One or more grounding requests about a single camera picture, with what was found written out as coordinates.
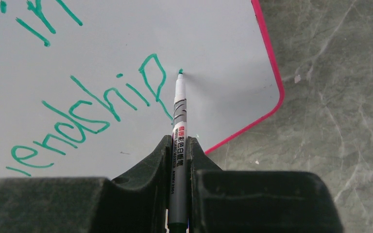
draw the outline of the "friendship word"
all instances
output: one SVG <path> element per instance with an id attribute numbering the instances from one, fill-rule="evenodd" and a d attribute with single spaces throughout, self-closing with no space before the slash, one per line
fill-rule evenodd
<path id="1" fill-rule="evenodd" d="M 62 0 L 55 0 L 61 7 L 64 9 L 64 11 L 79 25 L 82 26 L 83 23 L 76 17 L 76 15 L 73 14 L 73 12 L 65 5 L 65 3 Z M 48 28 L 48 30 L 52 33 L 55 34 L 56 30 L 53 28 L 53 26 L 48 22 L 46 19 L 44 13 L 42 12 L 42 5 L 41 5 L 41 0 L 35 0 L 35 5 L 31 1 L 26 1 L 26 4 L 28 5 L 28 10 L 32 11 L 36 17 L 38 17 L 44 25 Z M 6 2 L 0 1 L 0 11 L 2 13 L 6 13 Z M 43 35 L 38 33 L 35 29 L 31 28 L 27 23 L 25 23 L 22 19 L 16 18 L 16 21 L 24 27 L 26 30 L 28 30 L 30 33 L 38 37 L 44 42 L 44 45 L 46 47 L 49 47 L 51 43 L 47 38 L 45 38 Z"/>
<path id="2" fill-rule="evenodd" d="M 158 68 L 160 69 L 161 73 L 162 73 L 162 80 L 161 80 L 161 83 L 158 85 L 157 89 L 154 90 L 150 83 L 149 83 L 149 79 L 146 75 L 146 72 L 145 72 L 145 66 L 151 61 L 151 60 L 154 60 L 156 65 L 158 66 Z M 164 113 L 167 115 L 167 117 L 172 121 L 172 116 L 169 114 L 167 108 L 165 107 L 164 103 L 162 102 L 162 100 L 160 99 L 160 94 L 161 94 L 161 89 L 162 87 L 164 86 L 165 84 L 165 81 L 166 81 L 166 78 L 167 78 L 167 75 L 165 73 L 165 70 L 163 69 L 163 67 L 161 66 L 161 63 L 159 62 L 158 60 L 158 56 L 154 53 L 154 54 L 151 54 L 149 55 L 145 61 L 142 63 L 141 67 L 138 69 L 138 71 L 141 73 L 142 75 L 142 78 L 143 78 L 143 81 L 146 85 L 146 87 L 148 88 L 149 92 L 153 95 L 153 97 L 155 98 L 155 101 L 160 103 Z M 117 78 L 120 78 L 122 77 L 123 74 L 118 74 L 117 75 Z M 77 78 L 75 78 L 74 76 L 70 76 L 71 80 L 80 88 L 82 89 L 85 93 L 88 94 L 89 97 L 91 97 L 93 99 L 93 101 L 99 103 L 102 107 L 104 107 L 107 111 L 109 111 L 112 116 L 115 118 L 116 121 L 118 122 L 121 122 L 121 118 L 120 116 L 118 115 L 118 113 L 116 112 L 115 108 L 114 108 L 114 104 L 109 100 L 108 98 L 108 94 L 110 92 L 114 92 L 125 104 L 127 104 L 130 108 L 132 108 L 133 110 L 137 110 L 137 107 L 135 107 L 133 104 L 131 104 L 120 92 L 117 88 L 115 87 L 111 87 L 107 90 L 104 91 L 103 93 L 103 100 L 101 100 L 101 98 L 95 96 L 92 92 L 90 92 Z M 126 84 L 126 87 L 128 87 L 129 89 L 131 89 L 144 103 L 146 106 L 150 106 L 151 104 L 148 102 L 148 100 L 136 89 L 134 88 L 132 85 L 130 85 L 129 83 Z M 42 104 L 48 108 L 49 110 L 57 113 L 58 115 L 60 115 L 61 117 L 64 117 L 65 119 L 67 119 L 68 121 L 70 121 L 70 123 L 64 123 L 64 122 L 56 122 L 54 124 L 54 129 L 55 131 L 58 133 L 58 134 L 53 134 L 53 133 L 48 133 L 45 138 L 40 142 L 40 141 L 33 141 L 33 143 L 37 146 L 39 146 L 38 149 L 46 149 L 46 150 L 49 150 L 51 152 L 54 152 L 54 153 L 58 153 L 60 155 L 66 155 L 66 153 L 62 150 L 60 150 L 59 148 L 56 148 L 56 147 L 53 147 L 50 145 L 50 141 L 53 141 L 53 140 L 57 140 L 59 142 L 63 142 L 65 143 L 66 145 L 69 145 L 75 149 L 78 148 L 77 144 L 81 144 L 83 142 L 86 141 L 86 134 L 85 133 L 93 133 L 93 134 L 98 134 L 98 133 L 101 133 L 103 131 L 105 131 L 107 128 L 109 128 L 109 126 L 111 125 L 110 122 L 108 121 L 104 121 L 104 120 L 94 120 L 94 119 L 87 119 L 87 118 L 84 118 L 82 116 L 78 116 L 74 113 L 74 111 L 79 107 L 81 106 L 81 104 L 85 104 L 85 105 L 92 105 L 93 102 L 91 101 L 87 101 L 87 100 L 78 100 L 75 104 L 73 104 L 69 110 L 68 110 L 68 113 L 64 113 L 62 111 L 60 111 L 59 109 L 55 108 L 54 106 L 52 106 L 51 104 L 47 103 L 46 101 L 42 101 Z M 93 126 L 98 125 L 98 124 L 101 124 L 101 127 L 98 128 L 98 129 L 90 129 L 84 125 L 82 125 L 80 122 L 78 122 L 78 120 L 80 121 L 84 121 L 84 122 L 87 122 L 87 123 L 91 123 L 93 124 Z M 81 134 L 81 137 L 80 138 L 73 138 L 69 135 L 67 135 L 66 133 L 64 133 L 62 130 L 61 130 L 61 126 L 65 126 L 65 127 L 68 127 L 70 129 L 78 129 L 78 131 L 80 132 Z M 28 168 L 37 168 L 37 169 L 43 169 L 43 168 L 49 168 L 51 166 L 54 165 L 54 163 L 48 163 L 48 164 L 31 164 L 31 163 L 28 163 L 27 160 L 39 155 L 39 151 L 38 149 L 36 148 L 32 148 L 32 147 L 28 147 L 28 146 L 23 146 L 23 145 L 15 145 L 12 147 L 11 149 L 11 156 L 12 158 L 18 162 L 20 165 L 23 165 L 25 167 L 28 167 Z M 20 157 L 19 156 L 19 152 L 22 151 L 22 150 L 25 150 L 29 153 L 29 155 L 27 156 L 23 156 L 23 157 Z M 15 171 L 15 172 L 18 172 L 18 173 L 21 173 L 23 175 L 26 175 L 26 176 L 32 176 L 31 173 L 29 172 L 26 172 L 24 170 L 21 170 L 19 168 L 14 168 L 14 167 L 9 167 L 9 166 L 6 166 L 5 167 L 7 170 L 11 170 L 11 171 Z"/>

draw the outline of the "white board surface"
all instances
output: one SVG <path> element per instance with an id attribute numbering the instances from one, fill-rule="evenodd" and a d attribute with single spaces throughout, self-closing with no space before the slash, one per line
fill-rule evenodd
<path id="1" fill-rule="evenodd" d="M 204 150 L 278 103 L 249 0 L 64 0 L 64 8 L 47 0 L 35 12 L 49 26 L 24 0 L 6 3 L 6 13 L 0 9 L 0 177 L 125 172 L 171 134 L 180 68 L 188 133 Z M 45 148 L 39 144 L 46 137 Z"/>

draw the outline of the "gray marble countertop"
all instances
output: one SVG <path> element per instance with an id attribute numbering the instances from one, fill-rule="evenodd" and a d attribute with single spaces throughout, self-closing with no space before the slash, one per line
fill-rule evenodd
<path id="1" fill-rule="evenodd" d="M 330 189 L 345 232 L 373 233 L 373 0 L 261 7 L 284 103 L 209 157 L 227 170 L 311 171 Z"/>

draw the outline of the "black plastic mount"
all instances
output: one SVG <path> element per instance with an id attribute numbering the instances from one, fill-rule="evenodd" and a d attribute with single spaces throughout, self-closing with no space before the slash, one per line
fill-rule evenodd
<path id="1" fill-rule="evenodd" d="M 0 179 L 0 232 L 164 233 L 171 137 L 122 175 Z M 341 233 L 315 174 L 222 171 L 188 138 L 190 233 Z"/>

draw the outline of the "marker barrel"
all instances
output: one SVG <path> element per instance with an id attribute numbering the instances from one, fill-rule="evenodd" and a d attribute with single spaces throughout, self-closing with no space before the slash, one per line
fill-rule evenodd
<path id="1" fill-rule="evenodd" d="M 170 174 L 170 233 L 186 232 L 187 216 L 187 99 L 185 81 L 179 74 L 175 86 Z"/>

